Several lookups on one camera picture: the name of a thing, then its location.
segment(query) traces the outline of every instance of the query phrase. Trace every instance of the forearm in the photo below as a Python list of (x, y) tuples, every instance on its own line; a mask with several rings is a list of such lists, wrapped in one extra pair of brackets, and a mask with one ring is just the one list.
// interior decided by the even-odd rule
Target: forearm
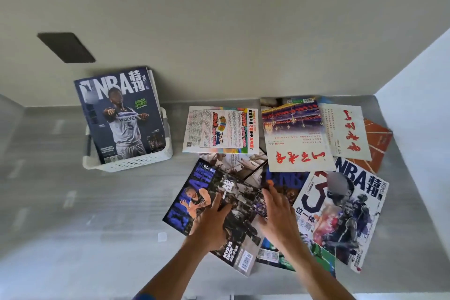
[(189, 236), (181, 249), (138, 294), (152, 295), (155, 300), (180, 300), (200, 261), (208, 252)]
[(353, 296), (310, 254), (303, 243), (285, 255), (313, 300), (350, 300)]

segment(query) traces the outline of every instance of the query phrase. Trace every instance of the beige wall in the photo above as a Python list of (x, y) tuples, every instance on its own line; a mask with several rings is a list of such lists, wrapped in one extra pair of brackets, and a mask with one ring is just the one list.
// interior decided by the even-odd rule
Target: beige wall
[[(373, 94), (450, 27), (450, 0), (0, 0), (0, 94), (75, 105), (72, 81), (147, 64), (161, 101)], [(94, 64), (37, 32), (72, 31)]]

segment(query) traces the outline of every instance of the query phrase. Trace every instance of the basket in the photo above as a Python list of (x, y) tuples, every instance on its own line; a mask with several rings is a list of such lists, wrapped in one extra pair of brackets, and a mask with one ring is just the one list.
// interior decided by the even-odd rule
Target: basket
[(131, 169), (147, 164), (157, 163), (158, 161), (164, 161), (170, 159), (173, 154), (172, 139), (170, 136), (170, 127), (167, 121), (166, 110), (161, 107), (162, 122), (164, 124), (164, 133), (166, 135), (166, 147), (160, 152), (141, 155), (134, 158), (128, 158), (124, 160), (112, 161), (110, 163), (102, 164), (98, 157), (96, 149), (93, 147), (93, 140), (90, 136), (89, 126), (86, 126), (86, 155), (83, 157), (83, 167), (86, 169), (99, 169), (106, 172), (122, 171), (124, 169)]

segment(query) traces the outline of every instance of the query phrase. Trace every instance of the basketball jersey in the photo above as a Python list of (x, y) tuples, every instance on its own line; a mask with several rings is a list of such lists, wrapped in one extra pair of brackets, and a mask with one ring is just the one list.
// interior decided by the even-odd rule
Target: basketball jersey
[(118, 111), (112, 122), (108, 122), (112, 131), (112, 137), (116, 144), (130, 145), (141, 139), (138, 127), (138, 113), (129, 107), (128, 111)]

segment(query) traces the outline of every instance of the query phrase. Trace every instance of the gray wooden surface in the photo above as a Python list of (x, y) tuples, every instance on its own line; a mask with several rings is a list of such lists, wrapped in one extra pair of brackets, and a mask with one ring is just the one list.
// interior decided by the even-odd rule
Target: gray wooden surface
[[(361, 105), (366, 117), (384, 124), (373, 96), (331, 99)], [(132, 296), (172, 257), (183, 235), (161, 219), (198, 159), (181, 152), (189, 105), (164, 105), (172, 159), (115, 173), (82, 168), (80, 107), (26, 109), (0, 166), (0, 297)], [(363, 271), (337, 262), (338, 280), (355, 293), (450, 291), (450, 263), (395, 142), (379, 176), (391, 185)], [(158, 242), (159, 232), (167, 242)], [(186, 294), (304, 292), (289, 271), (257, 264), (245, 278), (209, 255)]]

